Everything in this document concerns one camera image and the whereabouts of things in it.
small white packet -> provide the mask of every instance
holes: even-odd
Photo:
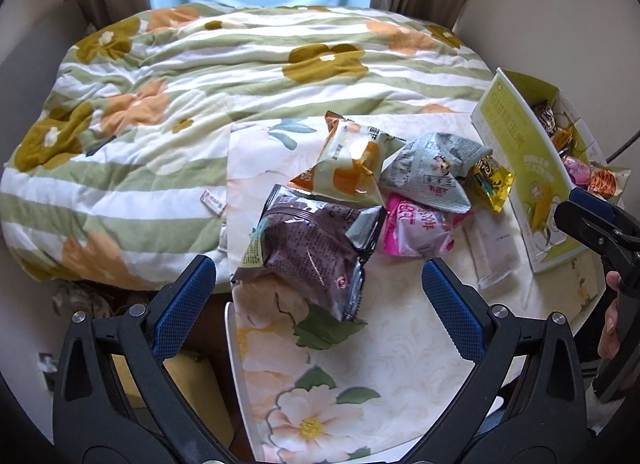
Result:
[[[402,147],[382,172],[380,186],[432,208],[466,213],[471,203],[456,177],[466,177],[491,152],[452,133],[428,133]]]
[[[208,189],[200,196],[200,201],[218,216],[222,215],[226,204]]]
[[[474,206],[474,214],[462,228],[476,266],[478,287],[498,283],[520,266],[520,254],[509,230],[504,211]]]

pink snack bag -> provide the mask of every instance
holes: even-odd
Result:
[[[586,187],[589,185],[589,180],[591,179],[591,166],[580,162],[576,158],[569,157],[569,155],[564,157],[562,163],[564,164],[566,172],[569,173],[571,181],[576,186]]]
[[[386,210],[383,250],[393,256],[422,258],[453,249],[453,228],[470,214],[439,211],[395,193],[389,195]]]

orange flower pattern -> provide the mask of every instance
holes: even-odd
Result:
[[[448,106],[443,106],[441,104],[425,104],[420,108],[420,113],[453,113]]]
[[[130,126],[149,126],[160,122],[169,106],[161,79],[144,84],[137,94],[107,97],[108,107],[100,118],[100,129],[107,135],[120,135]]]
[[[118,244],[107,233],[89,232],[86,246],[76,238],[62,244],[62,265],[84,279],[129,290],[153,290],[154,285],[130,274]]]
[[[186,5],[150,10],[149,15],[149,23],[146,26],[149,32],[163,32],[184,27],[200,17],[196,9]]]
[[[367,22],[367,28],[376,34],[385,36],[389,50],[400,52],[407,56],[415,56],[418,50],[431,50],[434,46],[433,39],[427,34],[401,25],[382,21],[369,21]]]

floral comforter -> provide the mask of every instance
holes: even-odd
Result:
[[[66,54],[2,175],[4,239],[40,280],[157,289],[203,253],[226,290],[225,214],[201,196],[225,202],[233,123],[471,111],[491,79],[450,31],[370,9],[143,12]]]

yellow snack bag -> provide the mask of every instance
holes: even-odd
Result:
[[[498,163],[491,155],[485,155],[476,162],[469,172],[469,184],[476,193],[494,210],[500,212],[507,201],[513,173]]]
[[[566,148],[574,138],[574,130],[571,128],[558,128],[556,132],[551,136],[551,142],[554,144],[556,151],[561,152]]]
[[[324,119],[329,136],[318,162],[293,178],[289,186],[362,206],[384,205],[378,189],[382,163],[404,142],[333,111],[328,111]]]

